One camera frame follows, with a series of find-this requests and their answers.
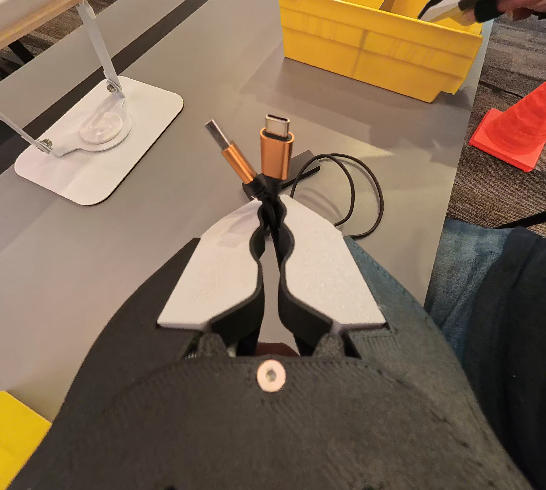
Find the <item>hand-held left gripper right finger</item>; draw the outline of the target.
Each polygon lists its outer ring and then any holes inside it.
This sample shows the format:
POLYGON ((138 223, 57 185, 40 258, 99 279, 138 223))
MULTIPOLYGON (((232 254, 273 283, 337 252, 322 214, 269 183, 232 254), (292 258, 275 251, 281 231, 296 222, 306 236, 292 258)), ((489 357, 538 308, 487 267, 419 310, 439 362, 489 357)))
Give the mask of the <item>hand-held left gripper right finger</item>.
POLYGON ((288 195, 279 196, 277 217, 278 315, 299 353, 312 355, 328 334, 384 328, 386 318, 342 233, 288 195))

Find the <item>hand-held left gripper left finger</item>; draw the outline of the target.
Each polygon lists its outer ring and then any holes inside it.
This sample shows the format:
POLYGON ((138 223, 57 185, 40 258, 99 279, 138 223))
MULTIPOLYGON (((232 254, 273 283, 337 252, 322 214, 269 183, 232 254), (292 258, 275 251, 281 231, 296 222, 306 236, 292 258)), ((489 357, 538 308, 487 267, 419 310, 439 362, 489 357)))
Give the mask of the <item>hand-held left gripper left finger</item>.
POLYGON ((215 333, 237 355, 253 355, 265 311, 264 228, 262 204, 253 200, 203 233, 157 324, 215 333))

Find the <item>yellow plastic bin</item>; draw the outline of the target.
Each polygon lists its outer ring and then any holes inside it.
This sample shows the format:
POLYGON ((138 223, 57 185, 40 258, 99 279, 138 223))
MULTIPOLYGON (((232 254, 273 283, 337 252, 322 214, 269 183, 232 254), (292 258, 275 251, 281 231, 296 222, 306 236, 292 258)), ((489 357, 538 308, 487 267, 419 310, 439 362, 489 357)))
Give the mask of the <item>yellow plastic bin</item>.
POLYGON ((1 489, 7 489, 51 427, 51 422, 1 391, 1 489))
POLYGON ((284 55, 431 103, 455 94, 481 47, 482 25, 423 22, 428 0, 279 0, 284 55))

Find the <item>black usb hub with cable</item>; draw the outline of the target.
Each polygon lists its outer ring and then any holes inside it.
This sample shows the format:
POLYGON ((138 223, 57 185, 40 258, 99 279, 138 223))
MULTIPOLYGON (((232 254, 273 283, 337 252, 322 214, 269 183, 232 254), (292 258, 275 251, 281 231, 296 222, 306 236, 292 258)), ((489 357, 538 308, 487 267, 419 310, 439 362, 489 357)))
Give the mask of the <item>black usb hub with cable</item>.
POLYGON ((360 234, 352 234, 348 236, 354 240, 369 237, 375 232, 375 230, 377 230, 380 223, 382 222, 383 214, 384 214, 384 196, 383 196, 383 191, 380 186, 380 183, 376 175, 372 172, 371 168, 367 166, 363 161, 357 159, 356 157, 353 157, 348 154, 339 153, 339 152, 328 153, 328 154, 323 153, 317 156, 313 155, 310 151, 305 151, 303 153, 300 153, 299 155, 291 158, 288 178, 281 181, 280 190, 283 191, 287 188, 290 188, 290 197, 293 197, 293 194, 295 193, 295 189, 298 183, 301 182, 303 179, 306 179, 316 174, 320 170, 320 162, 325 160, 329 160, 337 164, 337 166, 339 166, 344 171, 345 175, 348 178, 349 187, 351 191, 351 204, 349 207, 349 211, 342 220, 335 223, 336 227, 343 225, 346 221, 348 221, 351 218, 354 212, 354 206, 355 206, 355 200, 356 200, 356 190, 354 186, 354 181, 352 179, 351 174, 348 172, 348 169, 345 165, 345 161, 349 161, 351 165, 360 166, 367 174, 369 182, 371 185, 373 185, 373 189, 377 195, 378 215, 374 224, 369 230, 360 234))

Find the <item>black usb cable orange plugs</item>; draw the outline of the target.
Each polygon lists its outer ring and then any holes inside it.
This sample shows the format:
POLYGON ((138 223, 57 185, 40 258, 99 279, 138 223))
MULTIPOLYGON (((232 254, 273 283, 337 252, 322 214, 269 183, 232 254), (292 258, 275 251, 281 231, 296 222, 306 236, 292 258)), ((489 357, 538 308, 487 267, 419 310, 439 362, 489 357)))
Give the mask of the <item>black usb cable orange plugs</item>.
POLYGON ((289 119, 268 114, 260 131, 261 175, 255 171, 235 142, 229 140, 222 128, 212 119, 205 124, 220 151, 246 185, 254 198, 262 203, 266 222, 274 242, 277 263, 281 265, 279 244, 280 221, 276 213, 281 186, 288 178, 294 135, 289 130, 289 119))

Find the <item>person's blue jeans leg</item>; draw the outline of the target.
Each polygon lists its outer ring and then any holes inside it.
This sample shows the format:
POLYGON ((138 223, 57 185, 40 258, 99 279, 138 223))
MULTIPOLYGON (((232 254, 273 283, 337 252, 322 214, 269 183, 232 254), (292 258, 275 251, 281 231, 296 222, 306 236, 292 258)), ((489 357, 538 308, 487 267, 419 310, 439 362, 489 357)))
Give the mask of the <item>person's blue jeans leg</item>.
POLYGON ((444 223, 424 307, 353 239, 345 242, 381 308, 391 330, 349 334, 349 343, 375 366, 401 371, 432 365, 444 358, 448 344, 477 395, 481 394, 481 361, 486 341, 481 316, 481 285, 515 228, 485 228, 447 219, 444 223))

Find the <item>orange traffic cone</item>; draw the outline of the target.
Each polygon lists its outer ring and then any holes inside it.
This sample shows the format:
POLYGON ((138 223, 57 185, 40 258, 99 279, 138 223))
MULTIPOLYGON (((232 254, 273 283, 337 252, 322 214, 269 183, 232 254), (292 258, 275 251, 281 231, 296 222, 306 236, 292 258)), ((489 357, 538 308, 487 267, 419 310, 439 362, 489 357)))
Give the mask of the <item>orange traffic cone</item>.
POLYGON ((524 172, 533 171, 545 145, 545 83, 505 111, 487 111, 468 144, 524 172))

